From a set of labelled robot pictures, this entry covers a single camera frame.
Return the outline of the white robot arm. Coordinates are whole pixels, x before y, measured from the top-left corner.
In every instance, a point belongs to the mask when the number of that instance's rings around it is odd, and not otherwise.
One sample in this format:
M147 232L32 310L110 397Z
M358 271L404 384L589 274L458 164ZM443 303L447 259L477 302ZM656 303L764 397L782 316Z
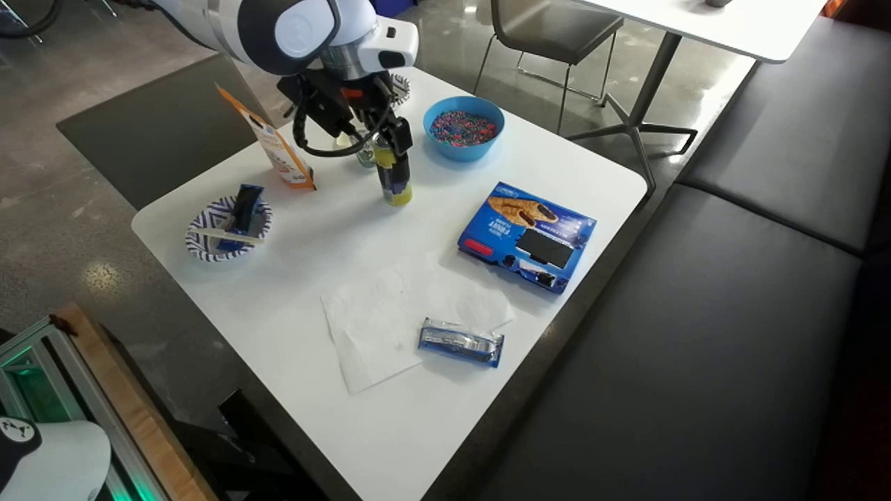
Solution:
M278 76L294 102L294 139L317 157L306 121L330 136L351 136L342 157L370 139L397 168L413 147L409 124L397 114L393 72L422 50L416 22L383 17L370 0L154 0L193 42Z

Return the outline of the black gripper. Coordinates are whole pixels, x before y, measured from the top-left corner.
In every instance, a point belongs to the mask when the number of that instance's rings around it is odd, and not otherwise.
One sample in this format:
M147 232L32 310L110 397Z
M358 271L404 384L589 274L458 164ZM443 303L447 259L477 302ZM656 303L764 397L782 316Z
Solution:
M278 81L278 93L294 104L294 139L302 152L322 157L309 142L306 124L322 125L331 139L349 136L341 157L358 153L359 168L377 168L377 135L387 132L390 147L413 147L413 125L397 118L397 86L390 72L345 81L330 70L303 70Z

